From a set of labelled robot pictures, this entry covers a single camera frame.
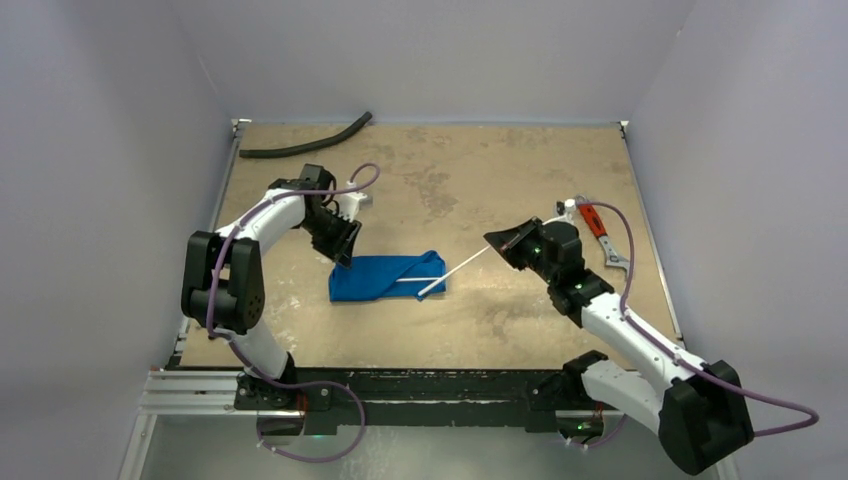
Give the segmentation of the blue cloth napkin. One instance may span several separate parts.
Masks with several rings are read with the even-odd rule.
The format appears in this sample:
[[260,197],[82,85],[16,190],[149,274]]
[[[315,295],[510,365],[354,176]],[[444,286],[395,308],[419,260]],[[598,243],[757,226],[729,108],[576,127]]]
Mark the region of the blue cloth napkin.
[[369,302],[385,298],[416,298],[429,283],[396,283],[398,278],[440,277],[446,262],[434,250],[420,255],[366,255],[350,268],[335,266],[328,279],[331,302]]

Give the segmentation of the white plastic utensil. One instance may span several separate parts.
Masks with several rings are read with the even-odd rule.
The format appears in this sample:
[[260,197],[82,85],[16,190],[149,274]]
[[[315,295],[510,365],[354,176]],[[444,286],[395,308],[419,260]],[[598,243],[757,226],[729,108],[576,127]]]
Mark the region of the white plastic utensil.
[[426,297],[429,295],[429,293],[430,293],[433,289],[435,289],[437,286],[439,286],[439,285],[443,284],[443,283],[444,283],[446,280],[448,280],[451,276],[453,276],[454,274],[456,274],[457,272],[459,272],[461,269],[465,268],[465,267],[466,267],[466,266],[468,266],[471,262],[473,262],[474,260],[476,260],[477,258],[479,258],[480,256],[482,256],[483,254],[485,254],[487,251],[490,251],[490,250],[491,250],[491,247],[490,247],[490,246],[486,246],[486,247],[482,248],[481,250],[479,250],[478,252],[476,252],[476,253],[472,254],[472,255],[471,255],[471,256],[469,256],[467,259],[463,260],[463,261],[462,261],[462,262],[460,262],[458,265],[456,265],[455,267],[453,267],[452,269],[450,269],[449,271],[447,271],[445,274],[441,275],[440,277],[435,278],[435,279],[434,279],[434,280],[432,280],[429,284],[427,284],[425,287],[423,287],[421,290],[419,290],[419,291],[417,292],[417,294],[416,294],[416,298],[417,298],[418,300],[423,300],[423,299],[424,299],[424,298],[426,298]]
[[398,278],[396,283],[432,283],[441,281],[439,277],[408,277]]

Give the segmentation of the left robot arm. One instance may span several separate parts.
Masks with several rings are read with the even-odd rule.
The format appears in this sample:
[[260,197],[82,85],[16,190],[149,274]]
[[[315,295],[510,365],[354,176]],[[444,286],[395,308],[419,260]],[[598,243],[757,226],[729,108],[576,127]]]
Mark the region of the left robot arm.
[[291,353],[278,345],[263,319],[263,257],[288,232],[302,230],[317,253],[350,267],[361,229],[356,217],[369,185],[354,178],[340,184],[325,167],[307,164],[297,178],[271,183],[236,220],[188,239],[182,313],[210,338],[227,343],[246,374],[261,379],[259,395],[272,408],[292,405],[298,382]]

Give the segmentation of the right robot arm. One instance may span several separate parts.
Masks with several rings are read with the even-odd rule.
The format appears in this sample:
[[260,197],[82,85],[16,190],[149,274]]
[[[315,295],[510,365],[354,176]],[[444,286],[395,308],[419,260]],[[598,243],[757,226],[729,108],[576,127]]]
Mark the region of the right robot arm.
[[564,376],[561,392],[576,407],[610,405],[654,433],[669,459],[696,475],[751,443],[754,431],[738,373],[663,337],[622,303],[611,284],[586,267],[578,229],[533,217],[485,241],[517,270],[546,284],[555,309],[600,338],[632,366],[591,358]]

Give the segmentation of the black foam tube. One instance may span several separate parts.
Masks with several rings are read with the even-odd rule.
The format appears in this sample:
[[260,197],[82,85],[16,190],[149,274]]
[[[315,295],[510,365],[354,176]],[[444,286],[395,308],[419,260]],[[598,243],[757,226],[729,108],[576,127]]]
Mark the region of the black foam tube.
[[239,157],[253,160],[280,159],[290,158],[294,156],[316,152],[319,150],[328,149],[351,139],[353,136],[359,133],[372,119],[373,114],[370,111],[366,111],[349,126],[332,136],[313,140],[303,144],[281,148],[240,149]]

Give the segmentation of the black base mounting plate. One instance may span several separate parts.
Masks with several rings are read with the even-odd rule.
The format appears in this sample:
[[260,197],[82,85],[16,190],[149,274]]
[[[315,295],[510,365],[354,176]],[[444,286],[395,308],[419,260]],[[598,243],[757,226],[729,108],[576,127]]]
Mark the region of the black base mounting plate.
[[240,374],[234,407],[269,418],[292,413],[308,435],[340,426],[511,427],[600,437],[614,409],[591,400],[568,369],[298,367],[292,391]]

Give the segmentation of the red handled adjustable wrench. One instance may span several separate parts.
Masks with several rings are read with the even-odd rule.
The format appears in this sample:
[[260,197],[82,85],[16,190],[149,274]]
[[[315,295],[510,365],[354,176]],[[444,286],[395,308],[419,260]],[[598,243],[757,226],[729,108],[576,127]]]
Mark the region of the red handled adjustable wrench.
[[620,255],[612,244],[606,227],[598,212],[583,195],[577,195],[575,197],[575,201],[583,220],[601,245],[605,256],[605,265],[628,273],[630,271],[630,261],[626,257]]

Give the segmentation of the aluminium frame rail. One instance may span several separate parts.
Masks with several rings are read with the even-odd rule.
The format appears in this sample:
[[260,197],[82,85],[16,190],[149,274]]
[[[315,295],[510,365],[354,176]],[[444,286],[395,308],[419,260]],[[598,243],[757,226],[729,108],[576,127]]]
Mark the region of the aluminium frame rail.
[[[577,375],[579,366],[589,362],[570,363],[568,369]],[[238,411],[234,407],[237,377],[246,374],[242,370],[201,371],[172,370],[150,373],[142,398],[143,409],[157,415],[222,415],[242,414],[260,416],[255,411]],[[622,413],[612,407],[614,413]],[[296,419],[292,413],[274,414],[271,417]]]

